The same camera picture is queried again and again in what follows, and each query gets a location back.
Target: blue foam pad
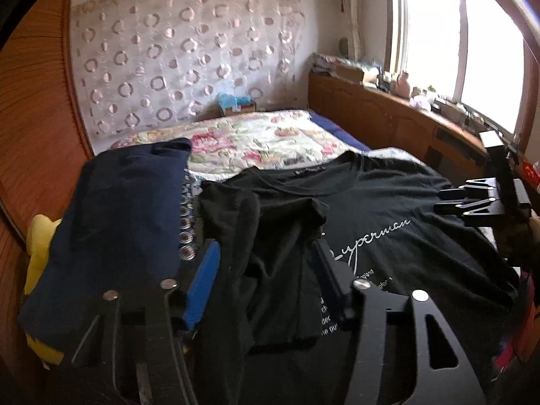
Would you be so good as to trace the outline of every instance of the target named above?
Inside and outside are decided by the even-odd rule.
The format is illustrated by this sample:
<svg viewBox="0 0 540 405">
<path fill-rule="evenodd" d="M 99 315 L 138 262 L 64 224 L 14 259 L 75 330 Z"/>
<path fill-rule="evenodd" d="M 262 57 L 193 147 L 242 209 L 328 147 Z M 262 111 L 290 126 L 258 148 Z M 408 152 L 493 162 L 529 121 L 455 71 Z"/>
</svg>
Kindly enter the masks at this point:
<svg viewBox="0 0 540 405">
<path fill-rule="evenodd" d="M 212 241 L 206 249 L 205 256 L 186 293 L 186 308 L 182 320 L 188 330 L 195 329 L 201 320 L 206 302 L 214 284 L 219 268 L 221 249 L 216 241 Z"/>
</svg>

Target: floral bedspread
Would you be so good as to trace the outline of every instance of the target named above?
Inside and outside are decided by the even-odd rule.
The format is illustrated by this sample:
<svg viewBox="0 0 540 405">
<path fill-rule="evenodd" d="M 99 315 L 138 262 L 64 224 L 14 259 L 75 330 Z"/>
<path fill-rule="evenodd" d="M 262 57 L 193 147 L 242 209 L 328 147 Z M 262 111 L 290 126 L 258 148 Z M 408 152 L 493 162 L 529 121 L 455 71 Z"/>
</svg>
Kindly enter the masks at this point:
<svg viewBox="0 0 540 405">
<path fill-rule="evenodd" d="M 111 148 L 189 138 L 188 169 L 197 179 L 223 181 L 241 170 L 280 169 L 331 160 L 354 150 L 310 120 L 304 110 L 248 113 L 142 131 Z"/>
</svg>

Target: navy blue cloth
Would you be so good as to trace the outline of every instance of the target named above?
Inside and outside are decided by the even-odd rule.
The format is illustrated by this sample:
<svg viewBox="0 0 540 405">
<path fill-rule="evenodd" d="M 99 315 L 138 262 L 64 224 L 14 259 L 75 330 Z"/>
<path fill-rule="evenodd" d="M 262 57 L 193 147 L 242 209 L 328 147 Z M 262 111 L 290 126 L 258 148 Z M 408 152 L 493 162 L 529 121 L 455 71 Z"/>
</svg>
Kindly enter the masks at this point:
<svg viewBox="0 0 540 405">
<path fill-rule="evenodd" d="M 64 351 L 103 292 L 176 275 L 190 152 L 190 141 L 177 139 L 106 151 L 84 165 L 19 315 L 31 337 Z"/>
<path fill-rule="evenodd" d="M 348 132 L 341 129 L 338 125 L 336 125 L 333 121 L 331 121 L 329 118 L 323 117 L 322 115 L 318 115 L 317 113 L 310 110 L 309 112 L 311 116 L 311 121 L 317 125 L 319 125 L 322 129 L 325 131 L 330 132 L 334 137 L 340 139 L 343 143 L 348 144 L 349 146 L 352 146 L 353 148 L 356 148 L 360 151 L 369 151 L 370 148 L 366 146 L 361 141 L 358 141 L 355 139 L 352 135 L 350 135 Z"/>
</svg>

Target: wooden headboard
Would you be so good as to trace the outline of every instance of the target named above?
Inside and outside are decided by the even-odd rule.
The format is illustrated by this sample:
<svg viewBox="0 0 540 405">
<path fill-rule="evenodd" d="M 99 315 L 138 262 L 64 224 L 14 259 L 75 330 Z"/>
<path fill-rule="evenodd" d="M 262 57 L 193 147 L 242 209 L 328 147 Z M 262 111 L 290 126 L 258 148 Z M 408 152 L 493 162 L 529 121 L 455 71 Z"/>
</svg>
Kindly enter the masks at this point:
<svg viewBox="0 0 540 405">
<path fill-rule="evenodd" d="M 91 157 L 71 83 L 71 0 L 38 0 L 0 51 L 0 358 L 27 393 L 41 362 L 16 318 L 32 218 L 58 219 Z"/>
</svg>

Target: black t-shirt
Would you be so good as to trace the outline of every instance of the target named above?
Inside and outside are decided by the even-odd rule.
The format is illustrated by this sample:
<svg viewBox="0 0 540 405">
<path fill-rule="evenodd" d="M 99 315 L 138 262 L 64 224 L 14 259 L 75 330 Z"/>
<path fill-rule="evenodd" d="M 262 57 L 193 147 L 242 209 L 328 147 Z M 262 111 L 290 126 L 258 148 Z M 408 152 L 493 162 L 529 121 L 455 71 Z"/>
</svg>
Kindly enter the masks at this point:
<svg viewBox="0 0 540 405">
<path fill-rule="evenodd" d="M 323 404 L 346 388 L 355 348 L 320 298 L 309 253 L 318 236 L 380 288 L 427 291 L 485 386 L 518 279 L 477 230 L 434 213 L 447 187 L 430 168 L 352 152 L 203 184 L 222 265 L 198 339 L 201 403 Z"/>
</svg>

